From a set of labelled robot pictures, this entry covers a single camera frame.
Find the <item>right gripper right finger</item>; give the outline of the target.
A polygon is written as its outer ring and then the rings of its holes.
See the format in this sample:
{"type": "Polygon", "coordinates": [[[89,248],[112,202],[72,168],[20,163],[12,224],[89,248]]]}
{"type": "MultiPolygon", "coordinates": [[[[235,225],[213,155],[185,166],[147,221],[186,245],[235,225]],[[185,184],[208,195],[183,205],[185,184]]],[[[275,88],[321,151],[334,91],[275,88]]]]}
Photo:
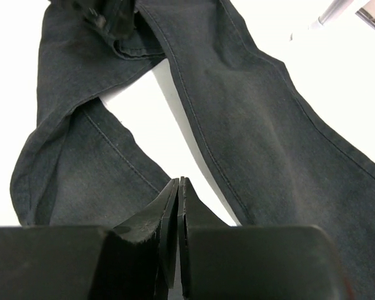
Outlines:
{"type": "Polygon", "coordinates": [[[229,226],[179,183],[185,299],[346,299],[336,249],[316,226],[229,226]]]}

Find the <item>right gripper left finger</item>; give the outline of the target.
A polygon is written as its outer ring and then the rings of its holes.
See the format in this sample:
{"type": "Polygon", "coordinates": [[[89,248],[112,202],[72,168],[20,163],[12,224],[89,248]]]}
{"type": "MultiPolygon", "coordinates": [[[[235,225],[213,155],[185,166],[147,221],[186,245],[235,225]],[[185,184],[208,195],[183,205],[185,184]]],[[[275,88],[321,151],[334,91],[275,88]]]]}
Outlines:
{"type": "Polygon", "coordinates": [[[114,228],[0,227],[0,299],[166,299],[178,187],[114,228]]]}

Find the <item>black trousers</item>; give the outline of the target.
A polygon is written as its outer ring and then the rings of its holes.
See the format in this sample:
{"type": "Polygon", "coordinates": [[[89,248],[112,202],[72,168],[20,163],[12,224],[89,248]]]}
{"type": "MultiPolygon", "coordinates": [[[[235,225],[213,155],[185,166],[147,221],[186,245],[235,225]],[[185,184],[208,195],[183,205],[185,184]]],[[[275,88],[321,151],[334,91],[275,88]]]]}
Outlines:
{"type": "Polygon", "coordinates": [[[375,299],[375,163],[297,92],[229,1],[52,1],[37,127],[11,178],[23,226],[113,227],[169,176],[102,104],[167,59],[204,162],[243,225],[315,224],[357,299],[375,299]]]}

